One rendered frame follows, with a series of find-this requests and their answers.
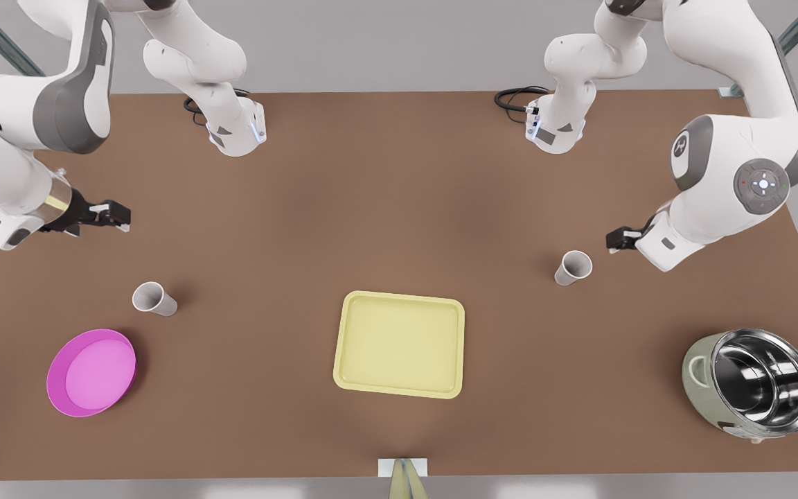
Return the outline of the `pale yellow tray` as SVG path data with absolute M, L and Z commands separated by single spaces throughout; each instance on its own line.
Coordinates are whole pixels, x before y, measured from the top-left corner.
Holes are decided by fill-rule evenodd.
M 452 298 L 356 290 L 342 304 L 332 377 L 342 389 L 452 400 L 466 311 Z

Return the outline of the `pink bowl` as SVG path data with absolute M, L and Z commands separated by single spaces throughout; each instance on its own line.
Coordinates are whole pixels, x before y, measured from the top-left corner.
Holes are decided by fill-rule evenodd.
M 91 417 L 117 404 L 137 372 L 136 351 L 118 331 L 95 329 L 68 341 L 46 377 L 51 405 L 65 416 Z

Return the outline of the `white cup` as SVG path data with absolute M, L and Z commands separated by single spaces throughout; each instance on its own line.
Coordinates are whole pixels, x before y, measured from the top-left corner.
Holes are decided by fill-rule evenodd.
M 159 282 L 143 282 L 134 290 L 131 303 L 135 309 L 144 313 L 169 317 L 177 312 L 178 305 Z
M 564 253 L 554 274 L 554 280 L 560 286 L 570 286 L 574 282 L 587 278 L 592 270 L 593 262 L 589 255 L 580 250 L 571 250 Z

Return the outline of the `green pot with steel inside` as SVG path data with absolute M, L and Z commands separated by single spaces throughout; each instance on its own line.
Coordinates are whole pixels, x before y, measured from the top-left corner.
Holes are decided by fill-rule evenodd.
M 725 433 L 759 444 L 798 432 L 798 350 L 763 329 L 701 338 L 681 377 L 698 414 Z

